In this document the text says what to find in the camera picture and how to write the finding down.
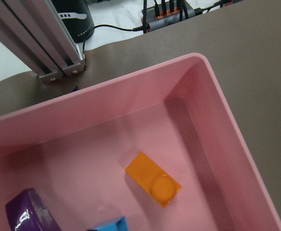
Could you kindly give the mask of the black orange usb hub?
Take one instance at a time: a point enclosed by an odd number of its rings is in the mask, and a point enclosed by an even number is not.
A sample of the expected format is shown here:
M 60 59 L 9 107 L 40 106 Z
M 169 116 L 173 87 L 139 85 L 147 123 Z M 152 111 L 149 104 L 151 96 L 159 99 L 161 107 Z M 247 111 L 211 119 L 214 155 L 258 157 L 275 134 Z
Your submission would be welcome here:
M 148 7 L 147 0 L 143 1 L 141 11 L 143 33 L 148 33 L 163 27 L 193 18 L 203 13 L 201 8 L 193 8 L 186 0 L 154 1 L 154 6 Z

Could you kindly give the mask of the black water bottle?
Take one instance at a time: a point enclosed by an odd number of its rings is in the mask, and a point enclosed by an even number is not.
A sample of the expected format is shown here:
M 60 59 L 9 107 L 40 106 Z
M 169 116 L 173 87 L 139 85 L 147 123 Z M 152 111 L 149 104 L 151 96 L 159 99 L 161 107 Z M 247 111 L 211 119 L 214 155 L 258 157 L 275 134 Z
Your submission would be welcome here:
M 75 43 L 84 41 L 94 22 L 85 0 L 52 0 L 52 3 Z

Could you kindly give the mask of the orange toy block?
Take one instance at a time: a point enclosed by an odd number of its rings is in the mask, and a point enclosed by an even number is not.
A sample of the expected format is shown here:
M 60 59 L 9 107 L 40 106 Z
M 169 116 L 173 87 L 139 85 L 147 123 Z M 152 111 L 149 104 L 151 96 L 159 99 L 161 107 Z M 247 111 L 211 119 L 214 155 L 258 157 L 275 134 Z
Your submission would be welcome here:
M 143 152 L 132 160 L 125 172 L 163 208 L 182 188 L 173 177 Z

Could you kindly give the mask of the small blue toy block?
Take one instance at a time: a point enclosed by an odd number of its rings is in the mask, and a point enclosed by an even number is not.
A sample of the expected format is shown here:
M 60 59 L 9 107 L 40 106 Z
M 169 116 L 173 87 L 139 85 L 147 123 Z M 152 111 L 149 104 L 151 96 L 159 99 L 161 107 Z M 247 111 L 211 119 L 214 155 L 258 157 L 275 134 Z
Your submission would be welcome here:
M 88 229 L 89 231 L 129 231 L 125 216 L 114 218 L 96 224 Z

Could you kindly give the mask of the aluminium frame post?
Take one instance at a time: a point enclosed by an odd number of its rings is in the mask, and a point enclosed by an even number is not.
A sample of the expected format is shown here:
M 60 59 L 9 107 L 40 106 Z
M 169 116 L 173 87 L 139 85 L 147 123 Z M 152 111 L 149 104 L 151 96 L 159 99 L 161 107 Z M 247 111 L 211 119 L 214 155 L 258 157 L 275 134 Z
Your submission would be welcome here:
M 84 55 L 50 0 L 0 0 L 0 42 L 44 83 L 86 69 Z

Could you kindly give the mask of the purple toy block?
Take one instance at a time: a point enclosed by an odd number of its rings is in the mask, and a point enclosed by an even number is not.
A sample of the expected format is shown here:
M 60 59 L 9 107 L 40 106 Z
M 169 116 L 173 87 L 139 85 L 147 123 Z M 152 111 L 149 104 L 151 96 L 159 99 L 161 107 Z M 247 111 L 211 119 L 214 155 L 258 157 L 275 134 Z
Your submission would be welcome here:
M 25 189 L 5 205 L 12 231 L 60 231 L 35 189 Z

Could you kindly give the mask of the pink plastic box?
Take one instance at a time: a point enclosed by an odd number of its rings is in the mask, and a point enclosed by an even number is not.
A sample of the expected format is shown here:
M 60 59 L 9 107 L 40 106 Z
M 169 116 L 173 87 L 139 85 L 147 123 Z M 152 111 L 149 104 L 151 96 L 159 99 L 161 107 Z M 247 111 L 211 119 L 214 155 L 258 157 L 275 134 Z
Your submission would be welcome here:
M 182 188 L 161 207 L 126 172 L 145 153 Z M 0 116 L 5 205 L 34 188 L 63 231 L 281 231 L 209 61 L 191 53 Z

